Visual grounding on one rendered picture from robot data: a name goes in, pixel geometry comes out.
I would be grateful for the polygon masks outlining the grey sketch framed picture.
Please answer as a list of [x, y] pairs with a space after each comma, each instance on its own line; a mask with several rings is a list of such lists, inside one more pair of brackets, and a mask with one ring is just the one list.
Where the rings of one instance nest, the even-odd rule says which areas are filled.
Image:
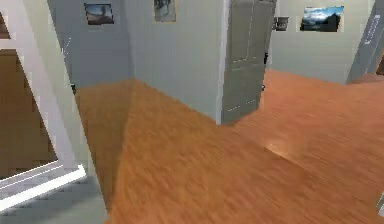
[[177, 0], [154, 0], [153, 10], [156, 22], [172, 23], [176, 21]]

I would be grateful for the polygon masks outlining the blue mountain landscape framed picture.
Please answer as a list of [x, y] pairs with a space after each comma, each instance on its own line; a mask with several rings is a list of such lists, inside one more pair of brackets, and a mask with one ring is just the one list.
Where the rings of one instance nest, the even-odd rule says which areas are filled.
[[306, 7], [300, 23], [301, 31], [337, 32], [343, 6]]

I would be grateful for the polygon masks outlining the small dark framed picture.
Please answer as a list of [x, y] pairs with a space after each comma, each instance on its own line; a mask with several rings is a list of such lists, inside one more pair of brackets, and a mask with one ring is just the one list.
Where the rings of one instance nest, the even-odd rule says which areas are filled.
[[272, 29], [275, 31], [286, 31], [288, 28], [288, 17], [275, 17], [273, 21]]

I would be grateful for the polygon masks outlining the dark sunset framed picture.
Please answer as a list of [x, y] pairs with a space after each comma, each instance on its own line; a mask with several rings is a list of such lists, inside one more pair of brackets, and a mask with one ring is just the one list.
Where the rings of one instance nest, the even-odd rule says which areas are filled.
[[113, 12], [111, 4], [85, 3], [85, 14], [89, 25], [113, 24]]

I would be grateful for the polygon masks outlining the grey panelled room door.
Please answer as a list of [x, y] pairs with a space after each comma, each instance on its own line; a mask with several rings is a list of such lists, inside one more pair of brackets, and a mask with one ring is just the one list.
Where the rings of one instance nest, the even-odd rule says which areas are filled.
[[277, 0], [231, 0], [221, 123], [259, 108]]

